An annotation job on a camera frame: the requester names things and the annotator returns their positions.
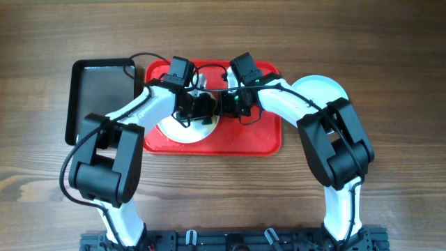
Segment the white plate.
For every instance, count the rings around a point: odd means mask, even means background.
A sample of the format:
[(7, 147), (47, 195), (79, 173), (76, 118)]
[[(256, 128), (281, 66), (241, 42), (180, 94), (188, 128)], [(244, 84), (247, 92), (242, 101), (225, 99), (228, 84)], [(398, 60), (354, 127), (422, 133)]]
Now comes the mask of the white plate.
[[(201, 73), (198, 76), (194, 76), (193, 81), (195, 82), (196, 80), (198, 81), (197, 89), (189, 91), (189, 94), (191, 94), (192, 96), (198, 96), (200, 93), (212, 94), (210, 92), (201, 90), (206, 88), (207, 85), (207, 79), (204, 74)], [(161, 120), (161, 122), (159, 122), (157, 126), (167, 138), (178, 143), (191, 144), (199, 142), (209, 136), (214, 131), (214, 129), (216, 129), (219, 119), (220, 117), (215, 114), (213, 117), (213, 122), (210, 125), (204, 126), (199, 124), (198, 122), (193, 122), (191, 126), (182, 126), (179, 122), (175, 121), (172, 116), (169, 116)]]

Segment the light blue plate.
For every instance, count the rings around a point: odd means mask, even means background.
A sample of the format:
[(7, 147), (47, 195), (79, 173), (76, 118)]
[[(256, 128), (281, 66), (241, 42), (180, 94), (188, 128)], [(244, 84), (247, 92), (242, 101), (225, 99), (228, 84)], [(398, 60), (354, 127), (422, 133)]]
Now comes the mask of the light blue plate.
[(349, 99), (347, 92), (338, 82), (322, 75), (302, 77), (291, 86), (297, 93), (312, 100), (319, 107), (338, 98)]

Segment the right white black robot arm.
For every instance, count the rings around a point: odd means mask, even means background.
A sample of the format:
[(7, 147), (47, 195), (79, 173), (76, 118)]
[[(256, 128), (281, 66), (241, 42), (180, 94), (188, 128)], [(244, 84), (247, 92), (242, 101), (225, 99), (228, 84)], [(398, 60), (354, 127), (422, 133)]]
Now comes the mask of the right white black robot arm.
[(249, 84), (232, 71), (222, 79), (236, 104), (258, 105), (298, 129), (309, 169), (324, 187), (324, 243), (348, 250), (362, 241), (360, 190), (374, 150), (345, 90), (321, 75), (293, 84), (274, 73), (254, 73)]

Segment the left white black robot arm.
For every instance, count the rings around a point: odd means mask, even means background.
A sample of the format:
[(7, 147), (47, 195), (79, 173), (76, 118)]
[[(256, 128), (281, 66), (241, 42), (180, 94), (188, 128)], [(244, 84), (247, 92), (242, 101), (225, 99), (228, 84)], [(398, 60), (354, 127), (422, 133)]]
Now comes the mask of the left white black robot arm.
[(59, 185), (70, 201), (99, 211), (107, 228), (106, 240), (99, 243), (104, 250), (154, 247), (133, 199), (146, 134), (169, 116), (189, 127), (192, 121), (209, 122), (216, 110), (209, 92), (152, 79), (121, 109), (85, 117), (79, 141), (62, 164)]

